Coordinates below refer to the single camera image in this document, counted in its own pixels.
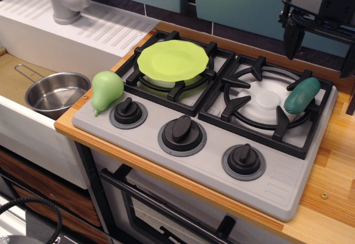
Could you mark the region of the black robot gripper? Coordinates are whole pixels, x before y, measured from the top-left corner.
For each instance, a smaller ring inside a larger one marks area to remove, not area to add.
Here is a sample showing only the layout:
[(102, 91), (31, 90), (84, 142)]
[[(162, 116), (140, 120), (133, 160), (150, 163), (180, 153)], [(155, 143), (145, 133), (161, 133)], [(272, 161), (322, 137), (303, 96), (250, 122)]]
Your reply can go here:
[(282, 0), (279, 22), (288, 59), (295, 58), (306, 32), (349, 46), (340, 78), (354, 74), (354, 0)]

